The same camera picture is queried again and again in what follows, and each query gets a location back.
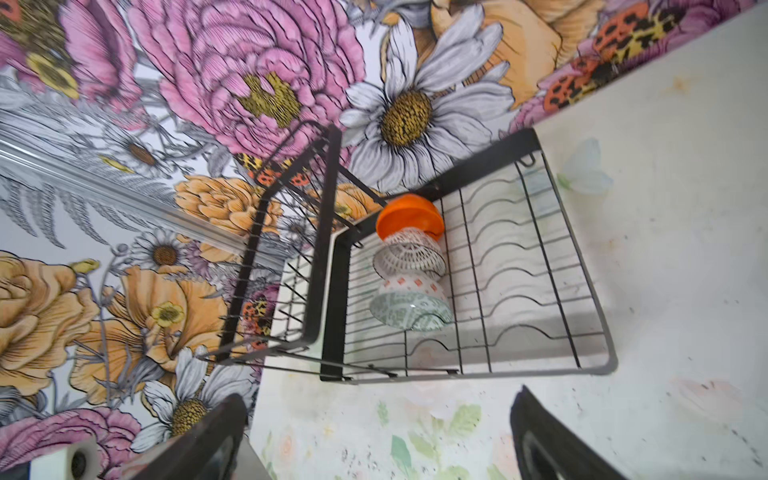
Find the green patterned ceramic bowl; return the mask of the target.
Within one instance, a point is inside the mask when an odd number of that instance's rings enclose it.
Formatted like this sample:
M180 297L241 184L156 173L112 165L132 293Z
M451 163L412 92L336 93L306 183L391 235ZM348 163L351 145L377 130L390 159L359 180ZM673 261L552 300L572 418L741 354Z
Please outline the green patterned ceramic bowl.
M369 311L383 325L402 331L436 331L455 322L442 285L420 272L385 278Z

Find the orange plastic bowl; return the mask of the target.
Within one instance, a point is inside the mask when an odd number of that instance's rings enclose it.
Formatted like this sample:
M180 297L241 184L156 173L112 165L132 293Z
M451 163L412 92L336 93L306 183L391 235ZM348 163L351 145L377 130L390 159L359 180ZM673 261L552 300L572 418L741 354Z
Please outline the orange plastic bowl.
M376 233L381 240L405 228L416 228L433 240L445 233L445 224L437 207L429 200L412 193L392 200L379 213Z

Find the white bowl dark radial pattern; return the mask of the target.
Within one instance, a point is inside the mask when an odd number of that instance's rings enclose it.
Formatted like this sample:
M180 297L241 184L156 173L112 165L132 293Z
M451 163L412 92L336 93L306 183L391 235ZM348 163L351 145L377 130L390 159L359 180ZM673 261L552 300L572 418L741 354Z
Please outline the white bowl dark radial pattern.
M426 232L406 227L387 236L372 265L381 278L401 273L421 273L432 280L447 274L447 260L436 240Z

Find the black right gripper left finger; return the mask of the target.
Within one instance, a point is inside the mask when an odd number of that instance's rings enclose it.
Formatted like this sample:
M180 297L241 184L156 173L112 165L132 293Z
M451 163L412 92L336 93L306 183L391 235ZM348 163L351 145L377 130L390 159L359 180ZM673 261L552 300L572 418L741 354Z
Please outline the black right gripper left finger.
M237 394L226 397L185 434L139 455L128 464L130 479L230 479L247 420Z

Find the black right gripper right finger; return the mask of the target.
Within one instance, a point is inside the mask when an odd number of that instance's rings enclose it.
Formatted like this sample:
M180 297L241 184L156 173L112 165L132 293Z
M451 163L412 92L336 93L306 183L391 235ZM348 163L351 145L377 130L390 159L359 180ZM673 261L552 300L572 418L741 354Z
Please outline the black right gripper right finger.
M522 479L625 479L523 385L510 410Z

